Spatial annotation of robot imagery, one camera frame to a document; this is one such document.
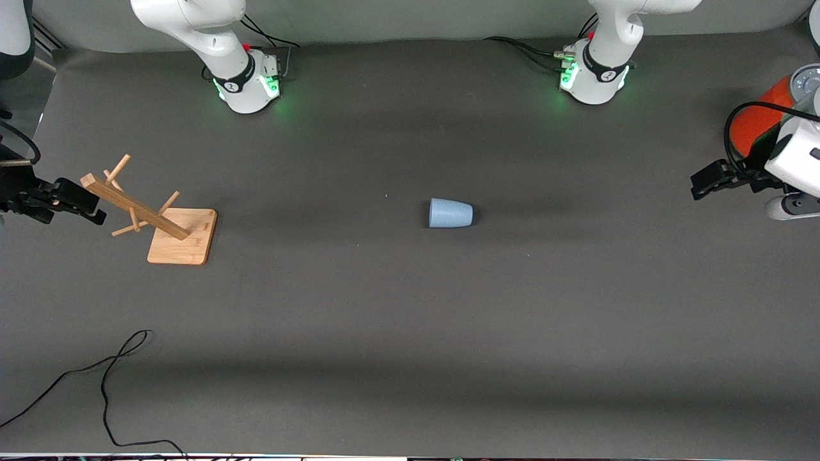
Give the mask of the light blue cup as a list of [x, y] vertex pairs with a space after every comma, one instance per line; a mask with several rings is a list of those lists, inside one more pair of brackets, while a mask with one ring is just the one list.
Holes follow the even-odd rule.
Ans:
[[430, 229], [471, 227], [474, 219], [474, 207], [468, 202], [444, 198], [431, 198], [429, 201], [427, 224]]

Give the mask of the wooden cup rack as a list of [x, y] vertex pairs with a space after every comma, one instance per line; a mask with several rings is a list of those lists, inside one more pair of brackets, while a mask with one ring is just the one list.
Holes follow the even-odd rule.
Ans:
[[139, 234], [152, 228], [152, 238], [146, 260], [151, 264], [202, 266], [208, 262], [213, 246], [219, 215], [214, 208], [179, 207], [176, 205], [181, 192], [175, 190], [161, 207], [151, 207], [125, 191], [119, 176], [132, 160], [124, 154], [102, 175], [88, 172], [79, 179], [79, 189], [91, 193], [123, 210], [131, 224], [112, 231], [112, 237]]

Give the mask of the orange cylindrical can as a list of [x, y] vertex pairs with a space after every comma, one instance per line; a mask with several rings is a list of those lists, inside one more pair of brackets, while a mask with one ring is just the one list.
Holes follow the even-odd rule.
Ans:
[[[762, 102], [793, 107], [820, 88], [820, 62], [802, 65], [792, 74], [779, 79], [759, 97]], [[749, 107], [742, 110], [730, 126], [730, 140], [742, 158], [749, 156], [755, 141], [782, 119], [773, 109]]]

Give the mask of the metal frame rail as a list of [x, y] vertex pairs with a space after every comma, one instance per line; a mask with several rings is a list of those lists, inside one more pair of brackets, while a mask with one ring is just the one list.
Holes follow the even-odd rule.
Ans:
[[51, 53], [54, 49], [67, 49], [67, 44], [58, 38], [50, 29], [47, 29], [37, 18], [32, 18], [35, 43], [41, 49]]

